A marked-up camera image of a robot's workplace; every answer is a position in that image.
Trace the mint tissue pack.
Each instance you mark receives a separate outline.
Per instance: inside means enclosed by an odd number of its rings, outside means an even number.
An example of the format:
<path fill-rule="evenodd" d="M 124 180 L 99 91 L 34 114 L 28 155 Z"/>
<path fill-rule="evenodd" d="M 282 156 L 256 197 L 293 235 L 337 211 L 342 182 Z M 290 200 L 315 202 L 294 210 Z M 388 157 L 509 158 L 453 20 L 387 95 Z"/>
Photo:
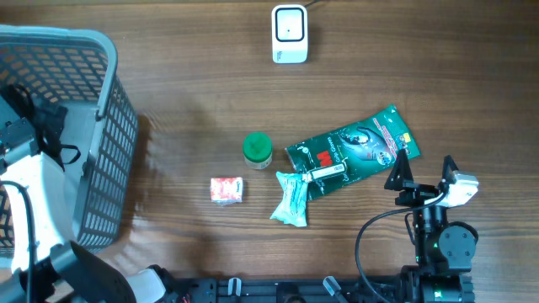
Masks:
<path fill-rule="evenodd" d="M 270 218 L 296 227 L 307 227 L 308 182 L 296 173 L 277 172 L 276 177 L 283 196 Z"/>

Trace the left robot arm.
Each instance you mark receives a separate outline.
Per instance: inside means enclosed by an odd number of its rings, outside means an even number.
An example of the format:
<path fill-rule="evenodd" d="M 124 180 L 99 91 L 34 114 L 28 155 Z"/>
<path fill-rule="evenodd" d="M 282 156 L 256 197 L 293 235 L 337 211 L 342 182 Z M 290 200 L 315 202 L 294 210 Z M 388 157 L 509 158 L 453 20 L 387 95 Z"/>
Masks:
<path fill-rule="evenodd" d="M 67 302 L 158 302 L 167 290 L 153 268 L 125 277 L 75 241 L 63 190 L 58 126 L 63 109 L 41 108 L 20 85 L 1 91 L 14 120 L 1 130 L 1 185 L 13 220 L 13 275 L 3 302 L 45 302 L 63 281 Z"/>

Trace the green 3M gloves packet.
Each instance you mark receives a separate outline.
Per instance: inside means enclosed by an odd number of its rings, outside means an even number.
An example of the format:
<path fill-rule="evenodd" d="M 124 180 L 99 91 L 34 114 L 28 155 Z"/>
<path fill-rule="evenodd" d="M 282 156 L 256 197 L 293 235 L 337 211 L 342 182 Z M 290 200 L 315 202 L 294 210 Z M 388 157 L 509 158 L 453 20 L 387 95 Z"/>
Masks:
<path fill-rule="evenodd" d="M 410 159 L 420 155 L 412 132 L 391 104 L 368 119 L 288 146 L 286 154 L 297 173 L 345 163 L 344 174 L 308 185 L 307 198 L 314 200 L 391 168 L 400 150 Z"/>

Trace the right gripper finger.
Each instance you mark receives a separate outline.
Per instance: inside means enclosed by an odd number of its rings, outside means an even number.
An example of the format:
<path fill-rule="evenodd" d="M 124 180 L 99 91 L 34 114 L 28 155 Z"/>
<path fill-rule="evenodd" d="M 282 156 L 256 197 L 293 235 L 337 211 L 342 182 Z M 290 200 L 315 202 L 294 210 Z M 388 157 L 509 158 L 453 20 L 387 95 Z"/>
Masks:
<path fill-rule="evenodd" d="M 405 190 L 411 189 L 413 186 L 414 177 L 409 166 L 408 153 L 401 149 L 397 153 L 396 161 L 384 184 L 384 189 Z"/>
<path fill-rule="evenodd" d="M 454 162 L 452 156 L 451 155 L 445 156 L 443 165 L 442 165 L 440 185 L 454 183 L 455 182 L 454 172 L 457 170 L 458 170 L 458 167 L 456 163 Z"/>

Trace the chicken seasoning jar green lid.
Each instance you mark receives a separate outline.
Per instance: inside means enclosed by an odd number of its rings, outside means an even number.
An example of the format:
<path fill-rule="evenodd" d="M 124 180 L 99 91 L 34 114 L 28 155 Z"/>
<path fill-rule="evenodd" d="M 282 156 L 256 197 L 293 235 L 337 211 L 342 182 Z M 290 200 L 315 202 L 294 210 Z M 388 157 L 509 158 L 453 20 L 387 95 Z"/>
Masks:
<path fill-rule="evenodd" d="M 262 132 L 248 134 L 243 141 L 243 156 L 252 169 L 261 170 L 268 167 L 273 156 L 271 139 Z"/>

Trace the long red sachet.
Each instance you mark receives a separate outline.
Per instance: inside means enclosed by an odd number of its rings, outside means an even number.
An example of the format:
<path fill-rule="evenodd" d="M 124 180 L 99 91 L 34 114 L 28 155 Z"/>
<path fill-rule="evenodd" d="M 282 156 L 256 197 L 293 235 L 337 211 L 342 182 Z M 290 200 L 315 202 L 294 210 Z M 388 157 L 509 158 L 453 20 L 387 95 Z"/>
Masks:
<path fill-rule="evenodd" d="M 317 180 L 323 180 L 327 178 L 333 178 L 342 174 L 345 174 L 347 171 L 347 166 L 344 162 L 339 164 L 334 164 L 326 167 L 317 167 L 314 168 L 302 175 L 302 180 L 311 183 Z"/>

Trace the red tissue box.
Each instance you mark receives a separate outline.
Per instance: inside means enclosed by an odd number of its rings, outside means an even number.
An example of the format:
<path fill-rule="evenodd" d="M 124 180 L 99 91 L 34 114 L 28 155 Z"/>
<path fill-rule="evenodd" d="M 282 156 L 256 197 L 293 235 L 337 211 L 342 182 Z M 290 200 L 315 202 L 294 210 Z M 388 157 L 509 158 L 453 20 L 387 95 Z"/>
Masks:
<path fill-rule="evenodd" d="M 218 205 L 230 205 L 243 201 L 243 179 L 212 178 L 210 185 L 211 201 Z"/>

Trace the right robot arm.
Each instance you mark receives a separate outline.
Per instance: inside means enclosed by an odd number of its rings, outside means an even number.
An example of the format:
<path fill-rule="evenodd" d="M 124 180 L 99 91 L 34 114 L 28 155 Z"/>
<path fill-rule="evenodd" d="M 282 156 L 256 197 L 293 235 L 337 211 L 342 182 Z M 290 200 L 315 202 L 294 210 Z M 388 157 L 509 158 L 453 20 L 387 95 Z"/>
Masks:
<path fill-rule="evenodd" d="M 438 185 L 414 182 L 408 153 L 400 150 L 384 185 L 399 192 L 397 206 L 413 217 L 407 223 L 416 264 L 398 275 L 394 298 L 398 302 L 474 302 L 472 258 L 478 232 L 462 221 L 448 221 L 447 211 L 463 206 L 478 192 L 478 179 L 459 170 L 451 156 L 444 158 Z"/>

